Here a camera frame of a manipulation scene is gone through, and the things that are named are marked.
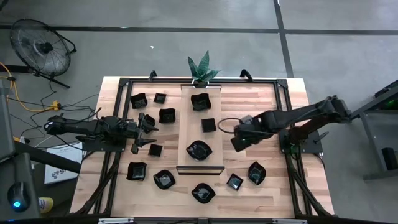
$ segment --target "plant pot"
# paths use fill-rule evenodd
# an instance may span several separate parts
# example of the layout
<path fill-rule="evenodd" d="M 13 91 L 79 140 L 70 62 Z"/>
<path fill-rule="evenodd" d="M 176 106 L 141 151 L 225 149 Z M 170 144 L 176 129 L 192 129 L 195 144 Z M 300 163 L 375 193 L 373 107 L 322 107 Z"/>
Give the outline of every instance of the plant pot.
<path fill-rule="evenodd" d="M 192 80 L 192 85 L 195 88 L 207 88 L 209 85 L 209 81 L 207 82 L 198 82 L 197 80 Z"/>

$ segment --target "small black bowl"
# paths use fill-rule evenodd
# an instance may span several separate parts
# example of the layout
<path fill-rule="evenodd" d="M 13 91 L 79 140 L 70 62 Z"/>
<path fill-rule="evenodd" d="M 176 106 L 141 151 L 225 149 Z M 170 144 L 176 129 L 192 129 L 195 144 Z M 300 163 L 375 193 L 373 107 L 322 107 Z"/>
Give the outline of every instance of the small black bowl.
<path fill-rule="evenodd" d="M 198 184 L 195 189 L 191 191 L 193 197 L 200 203 L 209 203 L 216 195 L 216 192 L 207 184 Z"/>
<path fill-rule="evenodd" d="M 149 148 L 148 155 L 160 157 L 160 154 L 162 153 L 162 148 L 163 148 L 163 146 L 151 144 L 150 148 Z"/>
<path fill-rule="evenodd" d="M 143 181 L 145 179 L 146 167 L 147 164 L 145 162 L 130 162 L 126 179 Z"/>
<path fill-rule="evenodd" d="M 175 184 L 173 174 L 168 170 L 162 170 L 154 175 L 155 184 L 162 190 L 166 190 Z"/>
<path fill-rule="evenodd" d="M 201 140 L 194 141 L 190 146 L 187 147 L 188 154 L 198 160 L 205 160 L 213 151 L 210 146 Z"/>
<path fill-rule="evenodd" d="M 163 94 L 163 93 L 156 93 L 155 94 L 155 99 L 154 99 L 155 103 L 164 104 L 165 100 L 166 100 L 166 94 Z"/>
<path fill-rule="evenodd" d="M 137 95 L 130 96 L 130 101 L 133 109 L 143 108 L 148 105 L 145 93 L 138 93 Z"/>
<path fill-rule="evenodd" d="M 194 111 L 203 111 L 211 108 L 211 102 L 209 94 L 200 93 L 198 95 L 191 96 L 191 102 Z"/>
<path fill-rule="evenodd" d="M 146 115 L 144 116 L 144 120 L 147 122 L 147 124 L 149 124 L 149 125 L 151 125 L 151 126 L 153 126 L 153 127 L 154 127 L 155 124 L 156 124 L 155 118 L 149 116 L 148 114 L 146 114 Z M 146 134 L 150 133 L 151 131 L 152 131 L 151 129 L 147 129 L 147 128 L 144 127 L 144 132 L 145 132 Z"/>
<path fill-rule="evenodd" d="M 266 178 L 267 172 L 266 169 L 260 165 L 258 162 L 253 162 L 250 165 L 248 170 L 248 177 L 251 182 L 256 185 L 261 184 L 261 182 Z"/>
<path fill-rule="evenodd" d="M 175 109 L 167 108 L 159 110 L 159 123 L 174 123 L 175 122 Z"/>
<path fill-rule="evenodd" d="M 202 119 L 201 128 L 203 129 L 204 133 L 216 131 L 216 121 L 214 120 L 214 118 Z"/>

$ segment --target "gray concrete floor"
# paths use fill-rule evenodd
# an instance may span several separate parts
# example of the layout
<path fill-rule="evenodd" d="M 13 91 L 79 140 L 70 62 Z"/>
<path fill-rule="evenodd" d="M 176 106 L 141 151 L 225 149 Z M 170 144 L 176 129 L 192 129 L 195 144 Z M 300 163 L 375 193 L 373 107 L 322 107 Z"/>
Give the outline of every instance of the gray concrete floor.
<path fill-rule="evenodd" d="M 394 0 L 280 0 L 287 29 L 396 30 L 398 2 Z M 51 25 L 121 27 L 277 28 L 272 0 L 13 0 L 0 21 L 38 19 Z M 286 77 L 277 34 L 62 32 L 76 44 L 68 72 L 59 80 L 72 86 L 45 100 L 73 103 L 100 90 L 103 76 L 187 76 L 187 56 L 198 60 L 210 51 L 211 67 L 220 76 L 236 77 L 248 69 L 254 77 Z M 371 99 L 380 88 L 397 79 L 398 36 L 288 35 L 295 77 L 304 78 L 310 102 L 338 95 L 351 110 Z M 0 61 L 21 65 L 11 49 L 7 30 L 0 30 Z M 39 102 L 48 95 L 48 82 L 15 74 L 20 97 Z M 95 107 L 97 98 L 83 105 Z M 32 114 L 10 102 L 12 114 L 29 121 Z M 35 117 L 39 124 L 55 112 Z M 88 112 L 67 113 L 72 118 Z M 28 126 L 12 119 L 15 135 Z M 322 140 L 326 175 L 337 215 L 346 218 L 397 222 L 398 179 L 365 183 L 364 174 L 377 172 L 373 150 L 360 121 L 331 124 Z M 36 131 L 27 137 L 38 136 Z M 72 141 L 73 135 L 64 135 Z M 33 139 L 33 145 L 43 138 Z M 44 146 L 59 144 L 50 139 Z"/>

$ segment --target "wooden platform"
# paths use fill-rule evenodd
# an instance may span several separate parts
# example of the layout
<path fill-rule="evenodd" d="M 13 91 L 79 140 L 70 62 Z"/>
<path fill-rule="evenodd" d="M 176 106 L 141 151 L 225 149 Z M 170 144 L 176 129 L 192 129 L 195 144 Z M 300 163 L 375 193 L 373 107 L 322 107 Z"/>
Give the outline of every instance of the wooden platform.
<path fill-rule="evenodd" d="M 113 113 L 116 92 L 120 77 L 104 77 L 97 108 L 103 109 L 100 116 Z M 304 82 L 301 78 L 287 79 L 293 108 L 308 105 Z M 236 152 L 231 145 L 231 134 L 221 133 L 223 145 L 223 164 L 226 169 L 218 176 L 178 175 L 178 137 L 180 123 L 181 86 L 178 83 L 136 83 L 132 95 L 145 92 L 148 105 L 142 110 L 129 109 L 128 118 L 136 119 L 139 112 L 151 115 L 157 121 L 160 131 L 150 133 L 157 139 L 156 144 L 163 145 L 160 158 L 148 156 L 149 146 L 139 150 L 137 155 L 129 151 L 132 141 L 127 142 L 122 154 L 118 172 L 118 181 L 114 195 L 112 216 L 115 217 L 223 217 L 223 218 L 288 218 L 293 217 L 292 199 L 284 156 L 279 152 L 278 137 L 274 136 Z M 164 105 L 153 102 L 155 93 L 166 93 Z M 174 124 L 159 124 L 159 109 L 175 108 Z M 248 114 L 257 115 L 276 108 L 274 89 L 266 84 L 222 84 L 221 118 L 242 118 Z M 225 129 L 232 129 L 236 123 L 226 121 Z M 104 153 L 96 152 L 87 158 L 81 168 L 71 212 L 78 210 L 98 185 Z M 246 177 L 248 167 L 258 161 L 267 170 L 265 181 L 256 186 Z M 147 173 L 143 182 L 126 180 L 130 162 L 146 162 Z M 303 155 L 303 164 L 307 184 L 318 201 L 333 213 L 325 172 L 321 162 L 313 155 Z M 162 169 L 173 173 L 176 184 L 168 190 L 160 190 L 154 183 L 153 175 Z M 234 173 L 244 179 L 239 191 L 226 185 L 229 176 Z M 210 185 L 216 196 L 208 204 L 202 205 L 191 195 L 191 190 L 199 183 Z M 104 208 L 107 197 L 103 197 Z M 304 211 L 302 194 L 298 190 L 301 209 Z"/>

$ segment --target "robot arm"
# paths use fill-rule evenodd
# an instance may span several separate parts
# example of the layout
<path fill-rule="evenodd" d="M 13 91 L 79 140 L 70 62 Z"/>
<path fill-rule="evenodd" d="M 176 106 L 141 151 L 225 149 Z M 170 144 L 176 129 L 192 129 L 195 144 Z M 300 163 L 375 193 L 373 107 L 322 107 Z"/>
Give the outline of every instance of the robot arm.
<path fill-rule="evenodd" d="M 290 111 L 265 111 L 255 117 L 247 116 L 234 127 L 232 145 L 237 152 L 258 144 L 263 139 L 296 122 L 310 120 L 301 127 L 289 129 L 289 141 L 298 144 L 308 138 L 308 135 L 329 123 L 346 123 L 349 121 L 349 110 L 343 100 L 337 96 L 329 96 L 313 105 L 304 106 Z"/>
<path fill-rule="evenodd" d="M 155 142 L 155 139 L 142 139 L 142 132 L 158 131 L 154 123 L 149 122 L 148 115 L 140 113 L 138 123 L 133 120 L 117 118 L 115 116 L 102 117 L 97 120 L 84 121 L 66 119 L 63 113 L 47 120 L 44 130 L 47 134 L 58 135 L 65 133 L 81 134 L 77 140 L 85 143 L 87 151 L 123 151 L 126 139 L 135 139 L 132 153 L 138 153 L 138 147 Z"/>

